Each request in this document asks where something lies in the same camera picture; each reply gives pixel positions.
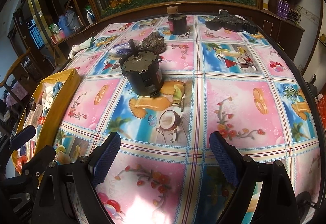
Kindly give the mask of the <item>blue knitted cloth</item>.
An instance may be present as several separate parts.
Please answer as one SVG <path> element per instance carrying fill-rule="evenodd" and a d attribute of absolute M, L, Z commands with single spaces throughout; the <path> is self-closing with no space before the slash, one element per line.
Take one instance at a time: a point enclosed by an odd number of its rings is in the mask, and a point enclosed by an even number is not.
<path fill-rule="evenodd" d="M 60 90 L 61 90 L 61 88 L 62 88 L 63 85 L 64 85 L 64 84 L 63 84 L 62 82 L 57 82 L 57 83 L 55 83 L 55 85 L 54 85 L 54 87 L 53 87 L 53 94 L 54 94 L 54 97 L 57 96 L 57 94 L 60 92 Z"/>

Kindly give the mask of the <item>floral patterned tablecloth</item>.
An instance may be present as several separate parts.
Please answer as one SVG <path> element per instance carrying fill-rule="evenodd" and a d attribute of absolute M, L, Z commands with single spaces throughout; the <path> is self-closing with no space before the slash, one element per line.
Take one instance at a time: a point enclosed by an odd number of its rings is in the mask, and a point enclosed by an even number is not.
<path fill-rule="evenodd" d="M 210 150 L 214 131 L 256 162 L 280 160 L 296 195 L 322 199 L 322 125 L 297 67 L 265 33 L 213 31 L 206 21 L 189 15 L 180 36 L 166 17 L 111 23 L 68 65 L 82 80 L 54 140 L 56 160 L 74 162 L 120 135 L 97 187 L 115 223 L 215 223 L 234 187 Z M 156 98 L 137 95 L 113 56 L 152 33 L 166 47 Z"/>

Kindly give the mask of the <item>black electric motor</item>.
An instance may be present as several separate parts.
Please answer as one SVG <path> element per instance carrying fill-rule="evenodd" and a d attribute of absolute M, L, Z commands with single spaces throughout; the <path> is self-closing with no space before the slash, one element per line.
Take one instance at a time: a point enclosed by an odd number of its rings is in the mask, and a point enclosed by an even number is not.
<path fill-rule="evenodd" d="M 136 48 L 132 39 L 128 44 L 131 53 L 119 59 L 122 75 L 138 96 L 157 97 L 164 84 L 160 69 L 162 58 L 149 48 Z"/>

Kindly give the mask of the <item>orange plastic bag at right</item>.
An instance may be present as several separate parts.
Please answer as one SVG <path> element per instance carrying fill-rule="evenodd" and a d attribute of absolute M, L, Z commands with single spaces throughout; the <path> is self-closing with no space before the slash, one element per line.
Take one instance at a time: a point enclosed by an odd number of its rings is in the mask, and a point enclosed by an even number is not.
<path fill-rule="evenodd" d="M 318 102 L 318 111 L 323 123 L 323 127 L 326 129 L 326 96 L 323 96 Z"/>

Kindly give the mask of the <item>white rubber glove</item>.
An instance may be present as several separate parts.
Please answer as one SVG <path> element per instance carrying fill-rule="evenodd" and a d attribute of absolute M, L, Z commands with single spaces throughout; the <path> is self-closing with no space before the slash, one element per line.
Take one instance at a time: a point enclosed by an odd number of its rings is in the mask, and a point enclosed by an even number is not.
<path fill-rule="evenodd" d="M 81 44 L 74 44 L 74 45 L 72 46 L 71 50 L 70 50 L 70 53 L 69 53 L 69 55 L 68 55 L 68 58 L 69 58 L 69 59 L 73 59 L 74 56 L 75 56 L 78 52 L 80 52 L 80 51 L 82 51 L 82 50 L 84 50 L 84 49 L 88 49 L 88 48 L 90 48 L 91 46 L 93 46 L 94 42 L 95 42 L 95 38 L 94 38 L 94 37 L 91 37 L 91 38 L 89 38 L 88 40 L 84 41 L 84 42 L 81 43 Z"/>

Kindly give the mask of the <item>blue white plastic bag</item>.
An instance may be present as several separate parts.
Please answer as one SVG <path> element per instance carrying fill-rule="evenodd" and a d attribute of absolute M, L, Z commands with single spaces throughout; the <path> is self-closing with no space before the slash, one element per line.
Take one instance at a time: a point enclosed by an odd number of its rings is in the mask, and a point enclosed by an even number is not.
<path fill-rule="evenodd" d="M 121 44 L 115 44 L 108 50 L 108 54 L 111 57 L 123 57 L 128 54 L 133 54 L 133 48 L 130 46 L 129 42 L 121 43 Z"/>

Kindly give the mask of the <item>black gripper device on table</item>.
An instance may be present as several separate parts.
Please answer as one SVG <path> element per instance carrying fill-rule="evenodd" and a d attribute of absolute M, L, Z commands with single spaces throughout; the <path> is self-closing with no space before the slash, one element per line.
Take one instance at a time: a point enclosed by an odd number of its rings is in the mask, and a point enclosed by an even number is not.
<path fill-rule="evenodd" d="M 245 31 L 250 34 L 257 34 L 258 32 L 258 27 L 254 22 L 237 17 L 236 15 L 231 15 L 225 9 L 220 9 L 216 17 L 205 21 L 205 25 L 213 31 L 218 31 L 223 28 L 232 32 Z"/>

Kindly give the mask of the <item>dark jar with cork lid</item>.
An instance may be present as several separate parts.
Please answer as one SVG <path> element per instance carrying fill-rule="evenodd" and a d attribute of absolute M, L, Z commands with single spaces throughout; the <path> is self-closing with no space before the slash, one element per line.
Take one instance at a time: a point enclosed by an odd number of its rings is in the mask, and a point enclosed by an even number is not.
<path fill-rule="evenodd" d="M 168 6 L 166 8 L 168 16 L 169 29 L 173 35 L 183 35 L 187 33 L 187 16 L 178 12 L 177 6 Z"/>

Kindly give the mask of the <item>purple spray cans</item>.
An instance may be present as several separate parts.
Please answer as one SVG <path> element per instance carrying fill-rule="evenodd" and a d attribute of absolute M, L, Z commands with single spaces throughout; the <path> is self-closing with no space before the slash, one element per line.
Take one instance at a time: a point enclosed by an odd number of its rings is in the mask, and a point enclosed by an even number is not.
<path fill-rule="evenodd" d="M 281 17 L 282 19 L 286 20 L 289 14 L 290 6 L 288 1 L 285 0 L 278 0 L 277 3 L 277 16 Z"/>

